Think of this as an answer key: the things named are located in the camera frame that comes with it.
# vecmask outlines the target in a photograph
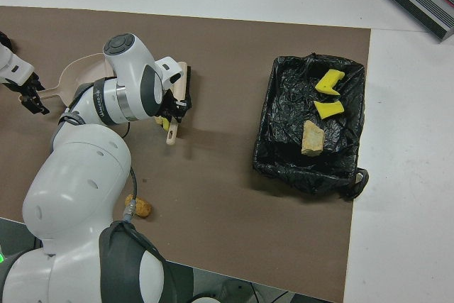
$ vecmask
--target yellow object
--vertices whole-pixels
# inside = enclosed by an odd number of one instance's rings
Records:
[[[167,120],[165,117],[162,116],[155,116],[155,121],[157,124],[162,126],[165,131],[169,131],[170,128],[170,122]]]
[[[321,103],[314,101],[314,104],[322,120],[329,116],[344,112],[343,105],[339,101],[333,103]]]
[[[129,202],[132,200],[132,198],[133,198],[132,194],[129,194],[126,197],[125,206],[129,205]],[[137,214],[138,216],[141,216],[142,218],[146,218],[147,216],[149,216],[151,213],[151,204],[149,202],[147,202],[145,199],[142,199],[140,197],[136,197],[135,201],[136,201],[135,214]]]
[[[339,96],[340,94],[334,90],[333,87],[336,85],[338,80],[343,79],[344,76],[344,72],[330,69],[325,76],[320,79],[319,83],[315,86],[315,89],[322,94]]]

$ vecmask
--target trash bag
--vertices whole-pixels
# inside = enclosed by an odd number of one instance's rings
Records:
[[[334,87],[340,96],[315,90],[329,69],[345,73]],[[357,165],[364,124],[364,88],[365,68],[352,60],[316,54],[276,58],[255,142],[254,169],[306,193],[338,191],[346,199],[357,197],[368,180],[367,171]],[[345,111],[322,120],[314,101],[337,100]],[[306,120],[325,132],[319,156],[301,154]]]

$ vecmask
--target white tabletop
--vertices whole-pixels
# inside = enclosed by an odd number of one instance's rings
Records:
[[[372,28],[346,303],[454,297],[454,38],[438,41],[390,0],[0,0],[98,9]]]

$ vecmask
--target cable connector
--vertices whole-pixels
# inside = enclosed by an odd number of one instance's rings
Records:
[[[132,199],[123,211],[123,221],[130,223],[135,214],[135,199]]]

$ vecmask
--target beige dustpan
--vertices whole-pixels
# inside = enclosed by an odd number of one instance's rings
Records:
[[[59,97],[65,106],[71,104],[79,85],[92,83],[104,77],[113,77],[114,71],[102,53],[86,56],[69,64],[60,75],[55,88],[38,92],[40,99]]]

